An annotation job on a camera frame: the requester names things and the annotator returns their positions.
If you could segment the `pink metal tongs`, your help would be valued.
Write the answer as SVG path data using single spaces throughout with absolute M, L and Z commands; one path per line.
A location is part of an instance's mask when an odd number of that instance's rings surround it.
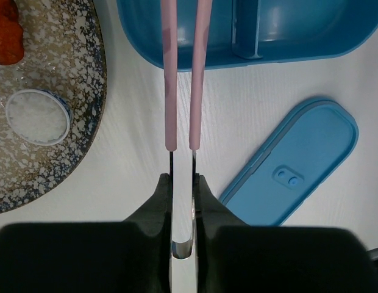
M 196 177 L 196 153 L 201 141 L 202 94 L 209 38 L 212 1 L 198 1 L 191 66 L 189 148 L 192 151 L 192 181 Z M 161 1 L 163 72 L 165 91 L 165 146 L 169 151 L 170 177 L 177 149 L 177 2 Z

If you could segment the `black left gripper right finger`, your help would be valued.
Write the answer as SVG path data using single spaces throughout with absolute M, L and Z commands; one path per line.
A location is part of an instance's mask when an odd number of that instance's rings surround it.
M 362 243 L 339 228 L 250 226 L 194 179 L 199 292 L 374 292 Z

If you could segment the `blue lunch box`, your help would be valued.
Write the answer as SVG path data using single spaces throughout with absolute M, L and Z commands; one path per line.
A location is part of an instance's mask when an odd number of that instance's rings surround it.
M 197 1 L 177 2 L 179 71 L 190 71 Z M 116 1 L 126 37 L 163 68 L 160 1 Z M 378 27 L 378 1 L 213 1 L 205 69 L 342 56 Z

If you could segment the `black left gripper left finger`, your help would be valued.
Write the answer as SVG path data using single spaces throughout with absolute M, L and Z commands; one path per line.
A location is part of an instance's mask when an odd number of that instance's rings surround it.
M 121 222 L 0 229 L 0 292 L 169 292 L 172 183 Z

